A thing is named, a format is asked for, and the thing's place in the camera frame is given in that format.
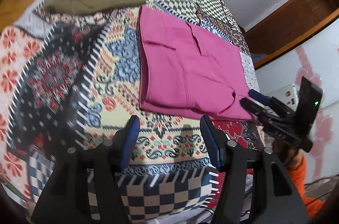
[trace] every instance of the human hand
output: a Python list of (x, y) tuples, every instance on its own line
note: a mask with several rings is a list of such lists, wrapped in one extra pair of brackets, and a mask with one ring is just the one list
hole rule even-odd
[(301, 164), (303, 158), (301, 150), (290, 148), (287, 144), (277, 139), (274, 139), (272, 143), (272, 150), (278, 155), (283, 164), (287, 162), (286, 168), (297, 168)]

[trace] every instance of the checkered pattern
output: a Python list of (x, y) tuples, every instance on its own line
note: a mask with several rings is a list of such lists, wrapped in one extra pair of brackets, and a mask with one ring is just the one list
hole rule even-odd
[(194, 0), (207, 15), (228, 22), (220, 0)]
[(38, 202), (39, 196), (52, 174), (54, 163), (47, 160), (41, 154), (35, 152), (28, 161), (28, 178), (30, 192), (34, 202)]
[(194, 2), (185, 2), (183, 0), (149, 0), (150, 2), (158, 2), (168, 12), (178, 18), (193, 24), (200, 24), (200, 20), (196, 15), (197, 9)]
[(224, 9), (224, 12), (225, 12), (225, 15), (226, 15), (226, 18), (229, 22), (229, 24), (232, 26), (232, 29), (233, 30), (237, 30), (240, 34), (241, 33), (241, 30), (239, 28), (239, 25), (237, 24), (237, 22), (235, 21), (234, 17), (232, 16), (230, 10), (227, 8), (225, 2), (223, 0), (220, 0), (220, 3)]
[[(163, 183), (159, 178), (153, 187), (149, 183), (129, 185), (126, 180), (119, 187), (126, 213), (133, 223), (139, 223), (158, 216), (198, 208), (212, 192), (210, 180), (215, 180), (215, 177), (209, 174), (210, 171), (215, 172), (214, 169), (206, 168), (196, 177), (195, 172), (190, 171), (187, 177), (191, 178), (182, 179), (185, 174), (183, 171), (175, 182)], [(92, 218), (98, 219), (100, 215), (94, 184), (89, 185), (89, 191)]]

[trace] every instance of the bed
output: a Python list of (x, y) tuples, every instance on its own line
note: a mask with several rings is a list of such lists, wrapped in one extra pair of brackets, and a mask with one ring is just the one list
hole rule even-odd
[[(74, 16), (52, 15), (43, 4), (35, 0), (0, 39), (5, 184), (27, 202), (37, 202), (60, 153), (96, 147), (137, 115), (139, 138), (130, 165), (117, 176), (132, 222), (214, 208), (224, 175), (210, 165), (199, 120), (139, 108), (139, 7)], [(248, 47), (223, 0), (148, 0), (147, 5), (239, 47), (246, 83), (259, 90)], [(57, 83), (49, 83), (51, 76)], [(243, 146), (263, 147), (263, 133), (254, 123), (214, 125)], [(93, 172), (88, 175), (92, 218), (98, 219)]]

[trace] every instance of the folded pink cloth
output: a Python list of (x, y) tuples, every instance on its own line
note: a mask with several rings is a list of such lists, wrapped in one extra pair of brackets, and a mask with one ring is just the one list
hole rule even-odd
[(197, 25), (140, 9), (140, 108), (199, 119), (252, 120), (239, 48)]

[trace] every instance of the wooden furniture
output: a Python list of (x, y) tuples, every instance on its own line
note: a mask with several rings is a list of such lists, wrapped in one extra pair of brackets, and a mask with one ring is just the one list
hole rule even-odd
[(244, 34), (250, 52), (268, 54), (259, 68), (318, 33), (339, 16), (339, 0), (289, 0)]

